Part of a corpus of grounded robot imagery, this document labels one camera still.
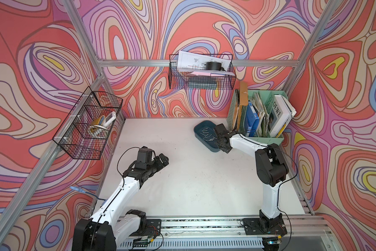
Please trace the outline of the teal plastic storage box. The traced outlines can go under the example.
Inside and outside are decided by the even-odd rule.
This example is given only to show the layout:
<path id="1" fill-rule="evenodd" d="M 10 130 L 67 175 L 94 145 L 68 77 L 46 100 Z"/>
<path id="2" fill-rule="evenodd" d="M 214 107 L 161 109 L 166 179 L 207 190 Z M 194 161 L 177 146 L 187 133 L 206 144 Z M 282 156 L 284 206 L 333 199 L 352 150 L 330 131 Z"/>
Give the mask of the teal plastic storage box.
<path id="1" fill-rule="evenodd" d="M 197 124 L 193 131 L 195 137 L 206 146 L 211 152 L 219 152 L 220 148 L 217 146 L 217 136 L 215 133 L 216 125 L 210 120 L 204 120 Z"/>

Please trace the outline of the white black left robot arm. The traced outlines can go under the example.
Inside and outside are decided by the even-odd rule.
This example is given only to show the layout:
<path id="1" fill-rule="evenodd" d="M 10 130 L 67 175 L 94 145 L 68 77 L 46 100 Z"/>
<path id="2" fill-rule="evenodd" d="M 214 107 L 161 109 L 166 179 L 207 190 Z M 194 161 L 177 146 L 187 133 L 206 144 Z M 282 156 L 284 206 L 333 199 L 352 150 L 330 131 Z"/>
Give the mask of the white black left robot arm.
<path id="1" fill-rule="evenodd" d="M 139 153 L 122 174 L 123 180 L 99 210 L 89 219 L 79 220 L 74 228 L 73 251 L 115 251 L 127 238 L 147 227 L 146 213 L 129 210 L 120 219 L 127 204 L 155 173 L 169 165 L 169 158 L 152 151 Z"/>

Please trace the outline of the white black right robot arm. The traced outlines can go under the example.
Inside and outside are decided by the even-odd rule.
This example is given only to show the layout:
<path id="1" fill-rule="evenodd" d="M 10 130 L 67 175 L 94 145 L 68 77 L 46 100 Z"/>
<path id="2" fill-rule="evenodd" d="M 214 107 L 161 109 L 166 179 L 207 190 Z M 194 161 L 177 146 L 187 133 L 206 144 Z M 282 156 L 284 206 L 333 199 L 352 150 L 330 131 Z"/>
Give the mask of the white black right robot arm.
<path id="1" fill-rule="evenodd" d="M 266 145 L 251 140 L 238 131 L 229 132 L 223 124 L 215 126 L 216 144 L 219 149 L 229 153 L 239 150 L 255 159 L 256 173 L 263 183 L 262 207 L 259 214 L 259 228 L 263 233 L 272 233 L 276 227 L 285 235 L 287 230 L 280 210 L 280 186 L 289 173 L 285 158 L 277 144 Z"/>

